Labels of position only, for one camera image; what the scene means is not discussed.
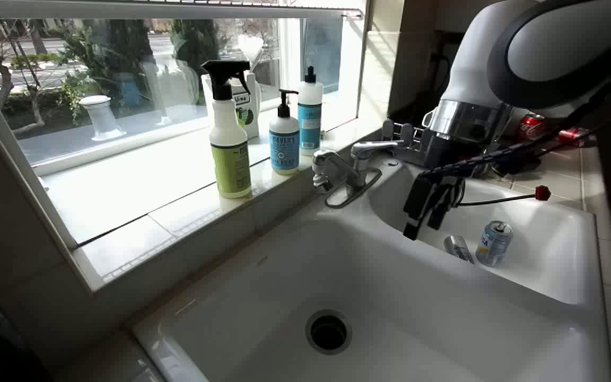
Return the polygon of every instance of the faucet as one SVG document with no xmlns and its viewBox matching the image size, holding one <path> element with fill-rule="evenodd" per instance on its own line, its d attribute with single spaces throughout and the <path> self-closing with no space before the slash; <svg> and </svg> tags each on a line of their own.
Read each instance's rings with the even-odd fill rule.
<svg viewBox="0 0 611 382">
<path fill-rule="evenodd" d="M 381 137 L 392 138 L 394 126 L 395 123 L 391 119 L 386 119 L 381 127 Z M 369 159 L 376 152 L 391 150 L 393 154 L 397 155 L 400 151 L 412 150 L 410 148 L 412 143 L 414 143 L 414 126 L 404 124 L 400 131 L 400 140 L 358 142 L 352 145 L 350 148 L 350 158 L 353 160 L 352 165 L 348 164 L 333 150 L 318 150 L 312 157 L 312 169 L 315 172 L 313 186 L 325 192 L 332 189 L 333 185 L 325 173 L 327 162 L 332 162 L 336 167 L 346 172 L 346 183 L 350 188 L 354 191 L 361 190 L 366 186 Z"/>
</svg>

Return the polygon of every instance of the window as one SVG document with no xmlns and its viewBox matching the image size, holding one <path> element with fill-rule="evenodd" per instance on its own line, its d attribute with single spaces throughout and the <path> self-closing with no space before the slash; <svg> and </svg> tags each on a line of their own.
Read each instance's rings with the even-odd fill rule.
<svg viewBox="0 0 611 382">
<path fill-rule="evenodd" d="M 251 164 L 269 157 L 278 89 L 296 89 L 309 65 L 325 85 L 322 127 L 355 118 L 361 11 L 293 7 L 313 2 L 0 0 L 0 135 L 44 182 L 39 200 L 70 249 L 213 183 L 207 60 L 250 61 Z"/>
</svg>

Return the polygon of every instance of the sink basin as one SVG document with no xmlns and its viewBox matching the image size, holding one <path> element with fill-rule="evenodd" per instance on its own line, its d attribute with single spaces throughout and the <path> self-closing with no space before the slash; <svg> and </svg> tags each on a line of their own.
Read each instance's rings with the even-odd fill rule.
<svg viewBox="0 0 611 382">
<path fill-rule="evenodd" d="M 601 297 L 565 303 L 504 268 L 499 276 L 403 239 L 400 215 L 379 203 L 412 170 L 375 165 L 383 183 L 373 193 L 342 210 L 313 201 L 134 326 L 169 382 L 611 380 Z M 473 218 L 478 230 L 490 219 Z M 582 227 L 559 225 L 571 224 Z M 572 248 L 565 272 L 592 268 Z M 578 285 L 542 282 L 559 257 L 530 261 L 538 280 L 529 280 Z M 515 258 L 507 264 L 526 264 Z"/>
<path fill-rule="evenodd" d="M 372 210 L 400 232 L 407 220 L 402 208 L 420 171 L 404 164 L 386 166 L 384 177 L 369 189 Z M 519 195 L 468 180 L 464 202 Z M 476 260 L 478 266 L 568 304 L 599 298 L 599 279 L 588 277 L 599 275 L 595 221 L 590 213 L 534 199 L 463 206 L 447 213 L 440 230 L 421 227 L 418 240 L 444 250 L 445 237 L 460 235 L 475 256 L 485 225 L 492 220 L 511 225 L 513 239 L 502 263 L 488 267 Z"/>
</svg>

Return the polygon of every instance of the white sink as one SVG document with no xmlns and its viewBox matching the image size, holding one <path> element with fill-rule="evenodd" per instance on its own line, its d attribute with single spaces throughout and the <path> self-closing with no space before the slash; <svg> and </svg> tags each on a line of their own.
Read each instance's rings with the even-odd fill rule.
<svg viewBox="0 0 611 382">
<path fill-rule="evenodd" d="M 419 172 L 418 167 L 403 164 L 385 166 L 383 178 L 369 189 L 372 210 L 400 232 L 407 221 L 402 208 Z M 519 195 L 482 181 L 469 180 L 464 202 Z M 478 266 L 568 304 L 599 298 L 596 225 L 590 213 L 534 199 L 464 206 L 449 211 L 440 230 L 424 225 L 418 239 L 444 249 L 445 237 L 461 235 L 475 256 L 485 225 L 492 220 L 509 223 L 513 239 L 502 263 L 496 267 L 480 263 Z"/>
</svg>

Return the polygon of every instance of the dish soap bottle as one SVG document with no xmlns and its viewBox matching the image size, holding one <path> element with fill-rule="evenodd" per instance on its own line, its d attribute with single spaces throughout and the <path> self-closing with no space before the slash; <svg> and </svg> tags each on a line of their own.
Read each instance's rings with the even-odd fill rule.
<svg viewBox="0 0 611 382">
<path fill-rule="evenodd" d="M 240 198 L 251 191 L 247 132 L 237 122 L 231 78 L 237 78 L 245 87 L 248 61 L 209 60 L 202 68 L 211 76 L 214 119 L 209 134 L 211 155 L 214 157 L 216 185 L 226 198 Z"/>
<path fill-rule="evenodd" d="M 322 83 L 316 81 L 315 68 L 299 84 L 299 126 L 301 126 L 301 154 L 312 157 L 320 149 L 320 120 L 322 118 Z"/>
<path fill-rule="evenodd" d="M 296 172 L 299 167 L 299 121 L 290 116 L 287 94 L 294 90 L 280 89 L 282 103 L 277 107 L 277 118 L 270 121 L 270 163 L 282 175 Z"/>
</svg>

